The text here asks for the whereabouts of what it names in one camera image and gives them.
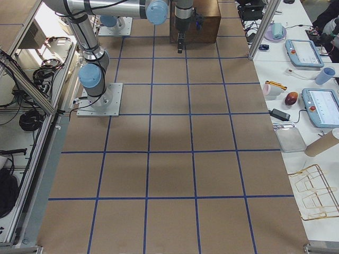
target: wooden box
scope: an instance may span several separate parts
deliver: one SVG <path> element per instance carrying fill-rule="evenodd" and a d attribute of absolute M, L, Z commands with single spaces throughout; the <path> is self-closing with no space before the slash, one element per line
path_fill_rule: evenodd
<path fill-rule="evenodd" d="M 218 0 L 194 0 L 193 7 L 197 8 L 197 13 L 204 16 L 204 23 L 201 30 L 197 30 L 192 22 L 190 29 L 185 33 L 185 43 L 215 43 L 219 30 L 221 14 Z M 178 30 L 175 28 L 175 3 L 171 3 L 171 17 L 169 27 L 169 39 L 171 43 L 177 43 Z"/>

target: wire rack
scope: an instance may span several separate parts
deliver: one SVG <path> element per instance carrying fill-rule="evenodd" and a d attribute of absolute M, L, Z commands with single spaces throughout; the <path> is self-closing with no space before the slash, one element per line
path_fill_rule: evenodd
<path fill-rule="evenodd" d="M 301 218 L 304 221 L 339 217 L 339 203 L 319 165 L 313 164 L 289 174 Z"/>

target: blue cup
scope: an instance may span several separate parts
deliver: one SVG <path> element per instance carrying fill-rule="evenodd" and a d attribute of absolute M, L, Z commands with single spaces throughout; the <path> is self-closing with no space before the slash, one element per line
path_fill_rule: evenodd
<path fill-rule="evenodd" d="M 330 80 L 330 78 L 333 78 L 335 75 L 335 70 L 331 67 L 325 67 L 322 69 L 322 71 L 319 73 L 319 75 L 316 78 L 316 84 L 322 85 L 323 83 Z"/>

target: paper towel roll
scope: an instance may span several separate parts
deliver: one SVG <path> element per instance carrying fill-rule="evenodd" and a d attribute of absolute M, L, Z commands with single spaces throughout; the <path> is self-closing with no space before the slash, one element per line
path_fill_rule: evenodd
<path fill-rule="evenodd" d="M 339 143 L 339 128 L 335 128 L 307 146 L 305 154 L 314 157 Z"/>
<path fill-rule="evenodd" d="M 6 163 L 7 158 L 0 156 L 0 169 L 2 169 Z"/>

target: paper cup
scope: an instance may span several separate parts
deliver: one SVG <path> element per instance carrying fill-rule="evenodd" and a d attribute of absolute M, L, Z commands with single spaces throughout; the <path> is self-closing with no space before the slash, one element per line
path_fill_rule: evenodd
<path fill-rule="evenodd" d="M 281 89 L 280 87 L 278 86 L 274 86 L 274 85 L 271 85 L 271 84 L 264 84 L 264 87 L 263 87 L 263 94 L 265 96 L 278 96 L 279 94 L 281 94 L 284 90 Z"/>
<path fill-rule="evenodd" d="M 331 67 L 325 67 L 316 78 L 316 84 L 322 85 L 335 75 L 335 70 Z"/>

